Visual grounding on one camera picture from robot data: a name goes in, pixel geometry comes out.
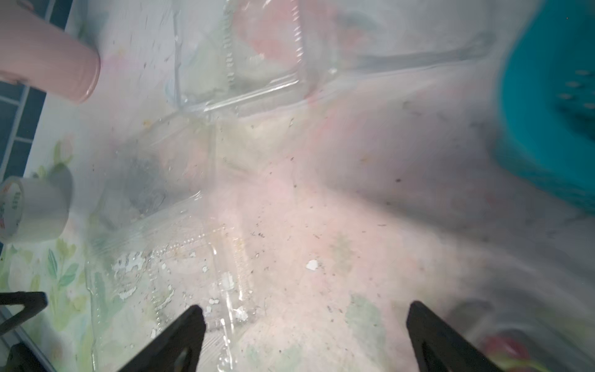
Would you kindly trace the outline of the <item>red grape bunch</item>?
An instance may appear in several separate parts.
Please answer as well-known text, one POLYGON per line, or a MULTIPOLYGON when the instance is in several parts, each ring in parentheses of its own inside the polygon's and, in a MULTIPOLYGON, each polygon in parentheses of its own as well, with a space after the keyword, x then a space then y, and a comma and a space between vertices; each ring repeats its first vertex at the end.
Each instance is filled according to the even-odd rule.
POLYGON ((480 349, 503 371, 549 371, 530 356, 525 346, 508 336, 488 336, 482 341, 480 349))

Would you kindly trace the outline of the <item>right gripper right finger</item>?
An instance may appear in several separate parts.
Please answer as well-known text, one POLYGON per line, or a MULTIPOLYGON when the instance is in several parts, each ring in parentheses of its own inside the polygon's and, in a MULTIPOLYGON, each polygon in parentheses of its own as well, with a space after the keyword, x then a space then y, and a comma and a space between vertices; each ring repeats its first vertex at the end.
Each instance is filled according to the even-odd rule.
POLYGON ((421 372, 500 372, 500 368, 420 301, 410 304, 406 326, 421 372))

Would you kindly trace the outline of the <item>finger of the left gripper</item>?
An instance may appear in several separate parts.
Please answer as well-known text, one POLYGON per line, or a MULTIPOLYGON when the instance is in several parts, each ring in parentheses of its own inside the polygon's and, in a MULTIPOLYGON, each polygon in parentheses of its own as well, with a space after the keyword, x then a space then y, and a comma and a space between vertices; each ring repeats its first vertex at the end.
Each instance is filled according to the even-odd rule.
POLYGON ((22 308, 15 315, 1 322, 1 336, 11 332, 32 319, 48 306, 48 298, 42 291, 17 291, 1 293, 1 306, 19 305, 22 308))

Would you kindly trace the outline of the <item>pink pen cup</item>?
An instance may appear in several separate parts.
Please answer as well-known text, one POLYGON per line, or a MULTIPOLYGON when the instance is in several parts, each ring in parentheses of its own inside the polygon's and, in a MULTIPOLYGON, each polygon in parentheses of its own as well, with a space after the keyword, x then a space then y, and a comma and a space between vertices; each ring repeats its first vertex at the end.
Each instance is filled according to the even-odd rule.
POLYGON ((99 53, 26 8, 1 2, 1 81, 23 84, 80 104, 93 93, 99 53))

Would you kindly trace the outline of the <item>clear clamshell container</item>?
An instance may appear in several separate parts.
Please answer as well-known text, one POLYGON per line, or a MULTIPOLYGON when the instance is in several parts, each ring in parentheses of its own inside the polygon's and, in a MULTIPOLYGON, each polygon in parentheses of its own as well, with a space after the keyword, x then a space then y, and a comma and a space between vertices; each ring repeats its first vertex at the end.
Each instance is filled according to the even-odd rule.
POLYGON ((173 114, 117 150, 88 230, 93 370, 119 370, 192 305, 206 323, 198 370, 240 370, 256 316, 245 244, 216 190, 220 133, 173 114))
POLYGON ((251 116, 343 77, 475 60, 493 1, 175 1, 171 94, 186 113, 251 116))
POLYGON ((485 281, 446 321, 481 353, 486 337, 508 336, 549 371, 594 369, 593 307, 551 282, 485 281))

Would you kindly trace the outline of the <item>teal plastic basket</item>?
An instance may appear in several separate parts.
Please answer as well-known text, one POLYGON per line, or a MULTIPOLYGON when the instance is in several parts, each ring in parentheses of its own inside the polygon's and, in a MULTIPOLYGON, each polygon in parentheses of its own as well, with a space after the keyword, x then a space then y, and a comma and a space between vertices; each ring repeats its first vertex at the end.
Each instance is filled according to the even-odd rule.
POLYGON ((594 212, 594 3, 545 1, 500 85, 499 164, 594 212))

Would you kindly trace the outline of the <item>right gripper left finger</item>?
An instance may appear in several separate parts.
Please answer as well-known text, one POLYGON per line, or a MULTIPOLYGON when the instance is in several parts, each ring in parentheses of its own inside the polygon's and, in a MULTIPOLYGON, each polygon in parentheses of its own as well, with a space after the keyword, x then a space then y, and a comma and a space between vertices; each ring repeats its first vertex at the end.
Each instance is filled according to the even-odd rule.
POLYGON ((205 334, 202 308, 192 305, 120 371, 196 371, 205 334))

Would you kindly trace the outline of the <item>white tape roll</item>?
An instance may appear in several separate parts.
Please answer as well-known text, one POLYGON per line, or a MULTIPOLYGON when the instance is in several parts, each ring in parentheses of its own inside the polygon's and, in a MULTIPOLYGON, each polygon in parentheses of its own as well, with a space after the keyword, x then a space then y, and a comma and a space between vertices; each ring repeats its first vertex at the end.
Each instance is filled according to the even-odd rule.
POLYGON ((74 182, 58 164, 45 177, 11 176, 1 183, 1 243, 55 240, 68 221, 74 182))

